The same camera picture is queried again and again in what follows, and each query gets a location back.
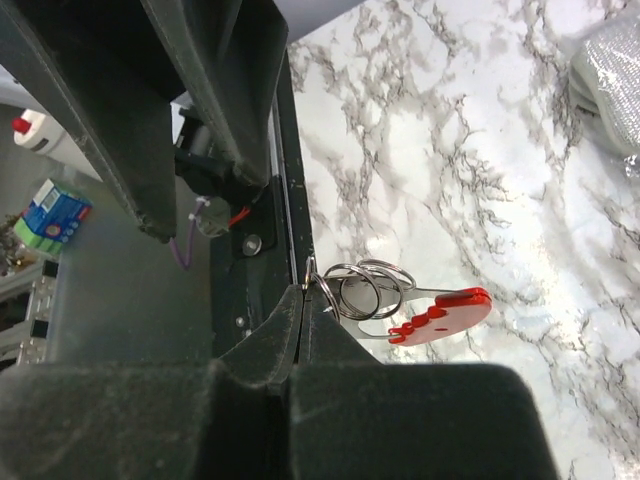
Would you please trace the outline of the blue green package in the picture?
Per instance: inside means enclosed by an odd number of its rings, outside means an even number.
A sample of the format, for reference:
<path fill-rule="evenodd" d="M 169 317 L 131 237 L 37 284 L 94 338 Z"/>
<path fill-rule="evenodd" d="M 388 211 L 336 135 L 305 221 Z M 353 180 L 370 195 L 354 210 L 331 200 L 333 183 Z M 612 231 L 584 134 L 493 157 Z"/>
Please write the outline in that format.
<path fill-rule="evenodd" d="M 88 199 L 47 179 L 20 214 L 13 232 L 25 247 L 56 257 L 92 210 Z"/>

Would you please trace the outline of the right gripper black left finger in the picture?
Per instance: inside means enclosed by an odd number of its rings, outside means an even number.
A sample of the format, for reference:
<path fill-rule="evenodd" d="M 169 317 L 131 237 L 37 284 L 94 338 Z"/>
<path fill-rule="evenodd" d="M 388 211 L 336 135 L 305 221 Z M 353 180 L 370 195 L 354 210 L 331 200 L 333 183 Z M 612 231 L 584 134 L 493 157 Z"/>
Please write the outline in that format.
<path fill-rule="evenodd" d="M 292 479 L 288 377 L 304 295 L 201 363 L 39 364 L 1 376 L 5 479 Z"/>

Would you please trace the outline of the white cylinder red cap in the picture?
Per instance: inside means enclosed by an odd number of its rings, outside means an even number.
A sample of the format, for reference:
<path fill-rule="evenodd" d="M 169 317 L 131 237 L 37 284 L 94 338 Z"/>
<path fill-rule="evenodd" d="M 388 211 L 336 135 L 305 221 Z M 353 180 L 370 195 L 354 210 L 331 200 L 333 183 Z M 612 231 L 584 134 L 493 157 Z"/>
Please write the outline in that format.
<path fill-rule="evenodd" d="M 18 146 L 67 164 L 77 157 L 66 130 L 51 116 L 25 109 L 11 127 Z"/>

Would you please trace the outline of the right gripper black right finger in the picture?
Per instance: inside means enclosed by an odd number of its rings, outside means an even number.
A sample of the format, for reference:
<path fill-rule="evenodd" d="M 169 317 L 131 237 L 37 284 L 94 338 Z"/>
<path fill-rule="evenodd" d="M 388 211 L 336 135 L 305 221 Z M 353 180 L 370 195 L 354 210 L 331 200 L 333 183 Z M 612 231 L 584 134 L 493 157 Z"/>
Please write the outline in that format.
<path fill-rule="evenodd" d="M 554 479 L 533 396 L 496 364 L 385 365 L 287 289 L 287 479 Z"/>

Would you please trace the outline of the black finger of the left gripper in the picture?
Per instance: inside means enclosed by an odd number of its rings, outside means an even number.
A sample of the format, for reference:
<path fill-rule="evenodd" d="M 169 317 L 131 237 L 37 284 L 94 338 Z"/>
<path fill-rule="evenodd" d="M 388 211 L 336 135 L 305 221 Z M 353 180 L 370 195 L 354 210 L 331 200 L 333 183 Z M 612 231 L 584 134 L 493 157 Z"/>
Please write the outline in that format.
<path fill-rule="evenodd" d="M 272 1 L 146 1 L 143 8 L 213 136 L 250 185 L 269 174 L 268 119 L 288 25 Z"/>
<path fill-rule="evenodd" d="M 177 231 L 171 109 L 56 1 L 1 4 L 1 64 L 76 142 L 138 228 Z"/>

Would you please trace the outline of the clear plastic bag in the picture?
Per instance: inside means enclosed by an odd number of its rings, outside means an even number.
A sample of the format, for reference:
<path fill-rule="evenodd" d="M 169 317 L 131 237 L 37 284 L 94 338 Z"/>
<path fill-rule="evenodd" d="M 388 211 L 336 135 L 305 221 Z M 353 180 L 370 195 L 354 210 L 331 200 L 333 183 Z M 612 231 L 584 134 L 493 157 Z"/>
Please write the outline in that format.
<path fill-rule="evenodd" d="M 601 147 L 639 176 L 639 13 L 603 21 L 580 38 L 569 62 L 569 95 Z"/>

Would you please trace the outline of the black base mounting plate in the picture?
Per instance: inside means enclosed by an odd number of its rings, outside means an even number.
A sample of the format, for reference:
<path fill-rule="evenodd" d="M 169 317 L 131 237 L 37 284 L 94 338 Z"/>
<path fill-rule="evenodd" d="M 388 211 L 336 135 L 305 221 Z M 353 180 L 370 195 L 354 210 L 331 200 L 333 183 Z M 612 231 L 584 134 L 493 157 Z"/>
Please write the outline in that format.
<path fill-rule="evenodd" d="M 296 116 L 285 57 L 268 124 L 271 178 L 249 213 L 210 243 L 212 356 L 244 340 L 302 281 L 314 253 Z"/>

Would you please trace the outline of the metal keyring coil red holder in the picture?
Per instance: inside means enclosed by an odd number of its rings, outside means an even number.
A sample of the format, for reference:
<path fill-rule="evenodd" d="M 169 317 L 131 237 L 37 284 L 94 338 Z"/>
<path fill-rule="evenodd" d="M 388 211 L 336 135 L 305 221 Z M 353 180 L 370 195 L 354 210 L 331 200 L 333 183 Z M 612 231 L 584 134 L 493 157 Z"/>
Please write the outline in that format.
<path fill-rule="evenodd" d="M 383 340 L 402 347 L 424 345 L 468 330 L 484 321 L 493 307 L 491 295 L 482 287 L 421 288 L 407 270 L 379 259 L 334 264 L 321 274 L 316 259 L 310 256 L 304 287 L 313 285 L 327 299 L 326 311 L 355 339 Z M 368 321 L 388 319 L 406 304 L 425 299 L 432 301 L 426 311 L 383 335 L 361 327 Z"/>

